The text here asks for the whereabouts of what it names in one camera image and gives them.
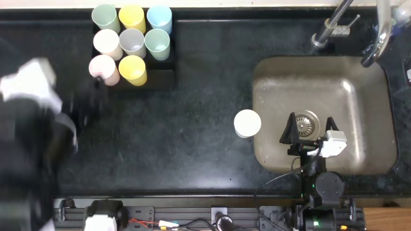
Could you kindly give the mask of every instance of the drain strainer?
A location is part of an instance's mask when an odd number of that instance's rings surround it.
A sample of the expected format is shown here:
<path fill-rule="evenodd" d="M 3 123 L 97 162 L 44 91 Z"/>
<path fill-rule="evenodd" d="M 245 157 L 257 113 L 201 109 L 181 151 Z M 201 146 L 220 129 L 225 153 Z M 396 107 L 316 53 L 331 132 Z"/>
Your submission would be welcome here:
<path fill-rule="evenodd" d="M 320 123 L 318 117 L 309 110 L 300 110 L 295 112 L 297 120 L 297 128 L 300 138 L 316 139 L 320 131 Z"/>

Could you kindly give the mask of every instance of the faucet handle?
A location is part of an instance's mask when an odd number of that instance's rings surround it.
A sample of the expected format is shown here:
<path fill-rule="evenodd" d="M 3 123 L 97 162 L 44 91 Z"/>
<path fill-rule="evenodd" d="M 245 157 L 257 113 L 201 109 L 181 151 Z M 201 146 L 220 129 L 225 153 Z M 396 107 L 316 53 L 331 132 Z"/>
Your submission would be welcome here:
<path fill-rule="evenodd" d="M 354 20 L 352 20 L 348 26 L 336 26 L 336 28 L 331 33 L 330 37 L 347 37 L 350 33 L 350 27 L 361 17 L 361 15 L 357 15 Z"/>

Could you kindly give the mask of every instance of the sink basin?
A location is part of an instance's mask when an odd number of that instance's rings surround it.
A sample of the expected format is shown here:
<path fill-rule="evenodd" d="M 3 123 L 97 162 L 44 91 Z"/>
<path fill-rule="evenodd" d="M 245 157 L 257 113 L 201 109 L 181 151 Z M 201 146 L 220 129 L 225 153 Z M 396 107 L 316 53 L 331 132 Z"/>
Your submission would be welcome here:
<path fill-rule="evenodd" d="M 396 163 L 389 88 L 377 64 L 364 68 L 360 57 L 273 57 L 254 70 L 253 108 L 261 117 L 254 151 L 266 169 L 291 170 L 294 156 L 280 144 L 288 116 L 295 112 L 302 139 L 325 133 L 332 116 L 347 137 L 339 156 L 327 158 L 327 170 L 341 174 L 383 174 Z M 294 168 L 299 167 L 299 160 Z"/>

